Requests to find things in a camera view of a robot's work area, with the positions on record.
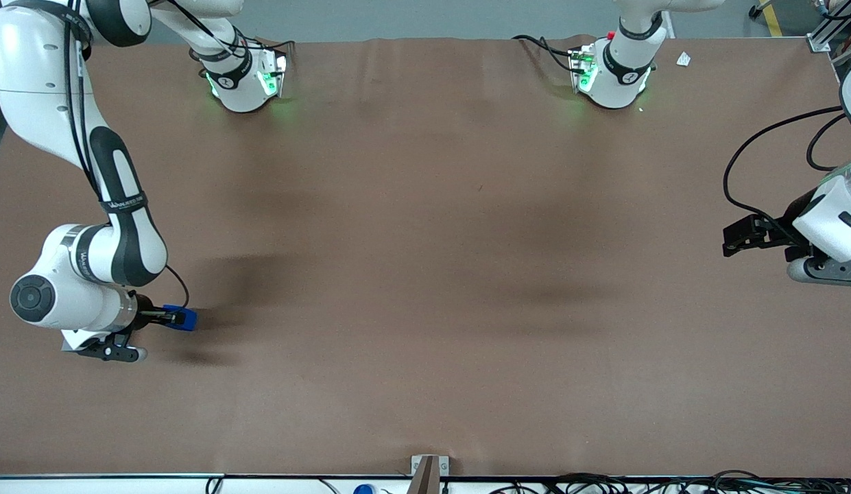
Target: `white paper scrap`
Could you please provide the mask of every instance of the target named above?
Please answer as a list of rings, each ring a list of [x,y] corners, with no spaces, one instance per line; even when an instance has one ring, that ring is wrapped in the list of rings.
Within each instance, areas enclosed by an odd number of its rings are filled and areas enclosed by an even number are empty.
[[[691,56],[688,54],[688,52],[682,52],[682,56],[678,57],[678,62],[676,62],[676,65],[680,65],[682,67],[691,65]]]

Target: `yellow floor tape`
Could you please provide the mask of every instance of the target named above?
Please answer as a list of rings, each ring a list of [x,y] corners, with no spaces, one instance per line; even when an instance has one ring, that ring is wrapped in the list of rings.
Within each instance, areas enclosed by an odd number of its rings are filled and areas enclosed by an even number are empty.
[[[770,36],[782,36],[782,28],[779,26],[779,19],[776,19],[776,11],[772,5],[768,5],[763,10],[763,18],[767,20],[767,28]]]

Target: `blue object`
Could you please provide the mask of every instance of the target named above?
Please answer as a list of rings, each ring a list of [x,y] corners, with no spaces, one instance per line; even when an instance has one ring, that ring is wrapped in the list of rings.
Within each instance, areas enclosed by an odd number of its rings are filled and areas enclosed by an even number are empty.
[[[190,309],[185,309],[177,305],[165,305],[163,309],[166,312],[176,312],[174,322],[163,322],[167,328],[178,329],[179,331],[193,331],[197,325],[197,313]]]
[[[355,488],[352,494],[377,494],[376,487],[371,484],[362,484]]]

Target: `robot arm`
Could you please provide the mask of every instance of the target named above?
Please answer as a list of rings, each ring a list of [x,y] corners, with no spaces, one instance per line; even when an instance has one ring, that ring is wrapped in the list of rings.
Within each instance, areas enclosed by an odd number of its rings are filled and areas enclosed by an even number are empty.
[[[663,10],[702,12],[717,9],[723,0],[614,0],[620,24],[613,38],[571,53],[572,85],[606,108],[629,106],[651,74],[657,50],[666,40]]]
[[[91,25],[106,38],[132,44],[146,37],[146,0],[86,3],[78,12],[49,0],[18,0],[0,9],[0,106],[22,139],[86,172],[108,224],[54,229],[36,265],[11,291],[17,316],[61,329],[64,350],[134,362],[134,329],[161,319],[149,300],[122,285],[142,287],[166,266],[166,247],[121,137],[99,113],[82,48]],[[121,13],[118,18],[111,18]]]
[[[154,19],[180,35],[203,64],[212,94],[238,113],[280,96],[287,64],[225,19],[242,8],[242,0],[162,0],[152,6]]]
[[[851,70],[839,99],[851,123]],[[785,259],[794,281],[851,287],[851,163],[828,173],[777,220],[749,215],[725,228],[723,238],[724,257],[788,246]]]

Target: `table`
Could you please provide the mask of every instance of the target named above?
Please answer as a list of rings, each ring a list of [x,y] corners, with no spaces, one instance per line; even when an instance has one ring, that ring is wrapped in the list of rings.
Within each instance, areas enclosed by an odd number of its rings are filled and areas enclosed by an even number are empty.
[[[559,42],[571,46],[574,40]],[[12,282],[104,220],[74,166],[0,152],[0,473],[851,475],[851,289],[721,256],[732,151],[837,103],[801,38],[669,40],[625,110],[517,41],[302,44],[287,99],[232,115],[186,47],[89,62],[202,324],[142,364],[61,353]],[[688,52],[688,68],[675,66]],[[780,213],[821,119],[741,159]],[[851,158],[837,126],[817,151]],[[141,290],[177,303],[170,275]]]

